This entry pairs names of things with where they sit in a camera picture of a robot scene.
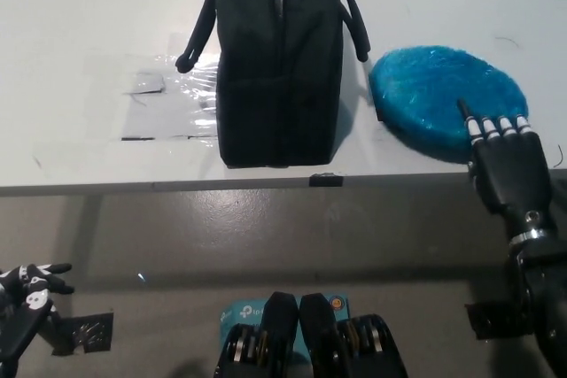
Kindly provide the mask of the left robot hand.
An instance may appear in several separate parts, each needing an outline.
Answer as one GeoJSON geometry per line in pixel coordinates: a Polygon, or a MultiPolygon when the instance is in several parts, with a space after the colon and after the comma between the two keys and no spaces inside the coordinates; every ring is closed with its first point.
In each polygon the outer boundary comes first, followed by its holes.
{"type": "Polygon", "coordinates": [[[11,310],[1,321],[3,362],[19,359],[37,335],[44,336],[52,347],[66,344],[52,296],[74,293],[74,287],[60,277],[71,269],[69,263],[29,264],[1,274],[1,310],[11,310]]]}

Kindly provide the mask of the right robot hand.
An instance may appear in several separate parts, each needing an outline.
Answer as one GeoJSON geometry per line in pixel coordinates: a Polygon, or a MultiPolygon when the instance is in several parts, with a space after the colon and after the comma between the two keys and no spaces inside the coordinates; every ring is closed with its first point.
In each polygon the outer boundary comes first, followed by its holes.
{"type": "Polygon", "coordinates": [[[548,162],[528,119],[478,118],[464,100],[457,106],[470,139],[470,177],[487,211],[504,220],[509,242],[555,235],[548,162]]]}

